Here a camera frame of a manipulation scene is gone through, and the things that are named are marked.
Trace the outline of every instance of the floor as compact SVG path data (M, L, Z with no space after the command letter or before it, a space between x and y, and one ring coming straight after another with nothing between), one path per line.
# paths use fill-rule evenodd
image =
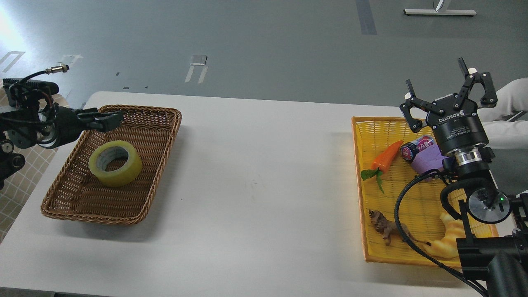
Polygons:
M497 89L528 77L528 2L451 3L475 17L404 8L432 3L0 0L0 78L68 63L39 79L80 108L96 91L397 106L406 79L429 101L459 92L459 57ZM206 64L190 66L192 55ZM525 151L496 154L499 186L525 190L526 170L512 170Z

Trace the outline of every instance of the wicker basket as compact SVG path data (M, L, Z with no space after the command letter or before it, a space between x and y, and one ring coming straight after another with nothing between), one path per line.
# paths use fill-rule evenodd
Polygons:
M386 246L380 233L370 223L369 209L381 211L389 220L394 221L394 204L396 198L407 183L417 174L410 164L401 157L396 157L390 170L382 175L383 194L378 189L375 178L362 181L360 172L369 169L372 160L390 144L403 140L412 141L432 131L426 127L419 133L413 133L403 118L396 117L353 117L357 184L360 197L360 220L363 242L363 253L367 262L383 262L435 266L429 260L413 251L398 235L393 236L390 246ZM440 203L440 192L445 185L439 180L421 182L415 185L405 196L400 206L400 220L419 240L441 239L445 227L439 216L444 211ZM458 198L465 199L464 192L453 192L449 199L458 210ZM473 233L477 237L498 236L495 225L479 223L469 219ZM460 268L460 260L441 259L453 268Z
M107 105L100 112L122 110L124 120L113 131L86 131L80 137L42 201L43 215L111 225L142 221L152 204L159 179L180 127L181 113L172 108ZM100 145L123 140L132 144L143 162L139 176L118 188L105 187L88 169L88 159ZM124 164L115 160L108 169Z

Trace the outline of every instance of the white stand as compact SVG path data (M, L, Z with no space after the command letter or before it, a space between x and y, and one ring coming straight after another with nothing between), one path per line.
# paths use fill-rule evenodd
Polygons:
M408 10L405 9L406 15L463 15L463 16L475 16L477 14L474 10L448 10L449 3L451 0L440 0L438 5L435 7L433 2L434 9L431 10Z

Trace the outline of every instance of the screw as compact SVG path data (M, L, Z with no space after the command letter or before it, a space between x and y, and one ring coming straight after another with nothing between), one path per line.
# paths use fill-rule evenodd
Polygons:
M2 151L6 154L10 154L13 151L13 145L9 142L4 142L2 144Z

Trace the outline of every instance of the green leaf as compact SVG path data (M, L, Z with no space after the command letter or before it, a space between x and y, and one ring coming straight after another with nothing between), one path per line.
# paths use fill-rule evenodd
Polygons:
M363 181L375 176L380 169L372 170L372 169L366 169L361 171L361 178Z
M381 180L382 174L383 174L383 171L378 170L378 172L376 173L376 181L378 182L378 188L380 188L380 191L385 194L385 192L383 191L383 188L381 187L381 183L383 182Z

